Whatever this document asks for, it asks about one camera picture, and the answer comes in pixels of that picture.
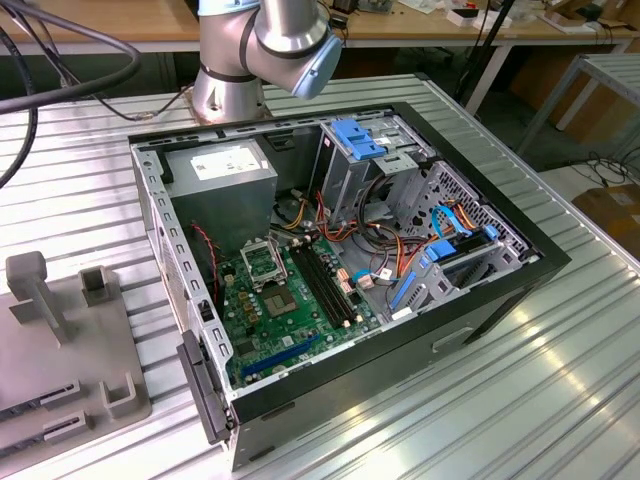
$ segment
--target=open computer tower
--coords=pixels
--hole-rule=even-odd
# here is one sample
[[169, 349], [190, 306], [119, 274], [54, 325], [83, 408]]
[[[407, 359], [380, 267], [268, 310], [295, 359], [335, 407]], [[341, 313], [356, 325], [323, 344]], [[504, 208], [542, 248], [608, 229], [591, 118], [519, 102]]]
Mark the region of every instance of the open computer tower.
[[237, 469], [489, 332], [569, 258], [404, 103], [130, 139]]

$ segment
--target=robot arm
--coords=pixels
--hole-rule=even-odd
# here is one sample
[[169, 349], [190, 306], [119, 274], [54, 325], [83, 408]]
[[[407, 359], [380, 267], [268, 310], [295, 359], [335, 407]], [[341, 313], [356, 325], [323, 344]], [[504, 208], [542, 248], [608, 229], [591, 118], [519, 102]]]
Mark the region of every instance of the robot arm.
[[206, 122], [265, 115], [262, 82], [310, 99], [340, 58], [316, 0], [201, 0], [193, 105]]

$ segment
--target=slotted aluminum surface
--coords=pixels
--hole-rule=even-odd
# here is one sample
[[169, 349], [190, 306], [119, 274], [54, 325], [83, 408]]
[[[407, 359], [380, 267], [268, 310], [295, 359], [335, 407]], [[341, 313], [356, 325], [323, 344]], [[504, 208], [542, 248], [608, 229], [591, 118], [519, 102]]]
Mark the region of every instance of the slotted aluminum surface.
[[[637, 262], [428, 82], [336, 81], [311, 102], [273, 88], [266, 96], [277, 115], [409, 102], [573, 261], [487, 337], [234, 478], [637, 478]], [[131, 113], [167, 98], [115, 103]], [[94, 102], [41, 117], [34, 153], [0, 191], [0, 258], [41, 249], [52, 279], [114, 268], [154, 409], [16, 478], [231, 478], [224, 449], [205, 441], [176, 357], [180, 337], [145, 240], [126, 143], [130, 133], [193, 125], [187, 108], [176, 102], [150, 125], [132, 126]], [[0, 169], [20, 148], [26, 118], [0, 117]]]
[[640, 108], [640, 54], [586, 55], [580, 68]]

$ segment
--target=blue plastic clip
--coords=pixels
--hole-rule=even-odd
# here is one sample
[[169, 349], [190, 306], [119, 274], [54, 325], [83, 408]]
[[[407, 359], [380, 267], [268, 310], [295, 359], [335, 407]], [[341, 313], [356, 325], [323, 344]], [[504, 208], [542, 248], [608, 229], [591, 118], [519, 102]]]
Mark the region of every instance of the blue plastic clip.
[[425, 253], [432, 262], [437, 262], [443, 257], [456, 253], [456, 249], [449, 243], [449, 240], [438, 240], [425, 249]]
[[444, 213], [449, 221], [453, 224], [453, 228], [456, 229], [459, 233], [464, 233], [467, 237], [471, 236], [473, 233], [470, 230], [467, 230], [462, 226], [462, 224], [458, 221], [455, 213], [449, 208], [443, 205], [438, 205], [431, 212], [431, 224], [433, 225], [433, 229], [436, 231], [440, 238], [444, 237], [442, 234], [442, 230], [440, 229], [440, 225], [438, 224], [438, 212]]
[[411, 286], [411, 284], [415, 279], [416, 279], [416, 272], [411, 272], [407, 277], [407, 279], [402, 284], [402, 287], [400, 287], [400, 290], [398, 290], [398, 293], [396, 294], [396, 296], [393, 297], [393, 300], [391, 300], [391, 305], [389, 305], [391, 307], [391, 310], [395, 309], [398, 306], [398, 303], [400, 303], [400, 300], [402, 300], [402, 297], [404, 296], [405, 293], [407, 293], [407, 290], [409, 290], [409, 287]]
[[493, 225], [485, 225], [484, 233], [486, 233], [487, 237], [492, 241], [500, 236], [500, 233], [498, 233], [498, 230]]
[[387, 150], [375, 143], [358, 122], [352, 118], [331, 123], [340, 141], [351, 149], [356, 160], [381, 157]]

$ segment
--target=table leg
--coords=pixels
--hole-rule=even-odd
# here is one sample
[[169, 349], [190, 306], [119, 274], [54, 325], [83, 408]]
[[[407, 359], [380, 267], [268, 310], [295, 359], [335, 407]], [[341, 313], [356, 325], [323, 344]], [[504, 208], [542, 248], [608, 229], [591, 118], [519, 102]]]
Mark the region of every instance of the table leg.
[[558, 84], [553, 87], [551, 94], [544, 101], [542, 107], [540, 107], [540, 110], [538, 110], [538, 113], [535, 114], [533, 120], [531, 120], [531, 123], [525, 130], [524, 135], [522, 136], [522, 140], [520, 140], [520, 143], [516, 146], [515, 152], [518, 155], [522, 156], [529, 144], [535, 138], [542, 125], [544, 125], [545, 120], [549, 117], [549, 115], [551, 115], [551, 112], [558, 104], [558, 101], [560, 101], [560, 99], [562, 98], [562, 95], [564, 95], [567, 89], [574, 82], [574, 80], [578, 76], [578, 72], [580, 71], [578, 67], [581, 61], [582, 58], [580, 56], [574, 58], [571, 62], [571, 65], [569, 65], [567, 72], [562, 76]]
[[[630, 45], [630, 43], [631, 43], [630, 41], [619, 43], [618, 45], [613, 47], [613, 50], [611, 50], [611, 54], [624, 53], [627, 47]], [[571, 123], [571, 120], [573, 120], [573, 117], [576, 116], [578, 111], [586, 103], [586, 101], [589, 99], [591, 94], [595, 91], [597, 86], [598, 86], [597, 80], [593, 80], [593, 79], [589, 80], [589, 83], [587, 83], [587, 86], [582, 89], [580, 94], [576, 97], [576, 99], [573, 101], [571, 106], [567, 109], [567, 111], [564, 113], [564, 115], [556, 125], [556, 128], [558, 130], [562, 132], [564, 131], [565, 128], [567, 128], [567, 125]]]
[[484, 69], [482, 77], [480, 77], [480, 81], [476, 85], [476, 88], [471, 94], [471, 98], [464, 107], [471, 115], [475, 115], [478, 108], [480, 108], [484, 97], [487, 95], [491, 84], [496, 79], [496, 76], [502, 68], [502, 65], [507, 59], [510, 51], [511, 45], [502, 45], [496, 48], [496, 51], [493, 52], [491, 60], [489, 60], [489, 63], [487, 64], [487, 68]]

